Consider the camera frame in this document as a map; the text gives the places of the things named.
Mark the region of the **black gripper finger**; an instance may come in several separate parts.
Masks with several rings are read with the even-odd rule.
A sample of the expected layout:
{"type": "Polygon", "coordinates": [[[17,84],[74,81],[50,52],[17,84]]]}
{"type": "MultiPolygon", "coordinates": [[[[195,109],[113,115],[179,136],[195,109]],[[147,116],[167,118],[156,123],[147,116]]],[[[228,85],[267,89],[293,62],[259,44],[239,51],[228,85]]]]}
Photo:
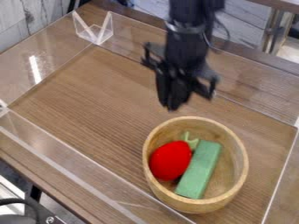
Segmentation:
{"type": "Polygon", "coordinates": [[[189,100],[192,88],[189,83],[177,78],[171,82],[171,93],[168,96],[168,110],[175,111],[189,100]]]}
{"type": "Polygon", "coordinates": [[[156,83],[159,102],[164,107],[167,107],[168,106],[168,97],[169,97],[169,93],[171,93],[172,79],[167,74],[156,73],[155,74],[155,83],[156,83]]]}

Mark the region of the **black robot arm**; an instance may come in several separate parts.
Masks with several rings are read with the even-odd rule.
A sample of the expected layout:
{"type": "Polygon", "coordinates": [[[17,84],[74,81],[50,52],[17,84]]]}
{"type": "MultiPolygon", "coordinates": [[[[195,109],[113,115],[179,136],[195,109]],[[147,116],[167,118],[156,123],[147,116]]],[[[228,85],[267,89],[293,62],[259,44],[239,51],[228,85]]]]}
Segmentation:
{"type": "Polygon", "coordinates": [[[225,0],[169,0],[165,43],[144,43],[141,64],[155,71],[157,99],[169,111],[177,110],[192,94],[208,100],[215,95],[220,76],[205,57],[213,49],[212,28],[224,3],[225,0]]]}

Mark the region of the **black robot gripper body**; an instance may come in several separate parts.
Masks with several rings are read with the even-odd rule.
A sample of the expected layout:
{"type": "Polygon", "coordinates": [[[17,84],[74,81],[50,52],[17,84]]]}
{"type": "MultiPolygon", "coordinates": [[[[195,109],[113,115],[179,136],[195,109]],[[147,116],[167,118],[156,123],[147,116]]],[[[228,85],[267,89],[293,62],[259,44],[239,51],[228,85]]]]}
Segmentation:
{"type": "Polygon", "coordinates": [[[191,85],[191,94],[196,93],[209,100],[220,81],[205,60],[209,48],[205,31],[211,27],[205,23],[177,22],[167,22],[165,27],[165,44],[144,43],[141,64],[155,73],[167,74],[172,80],[185,80],[191,85]]]}

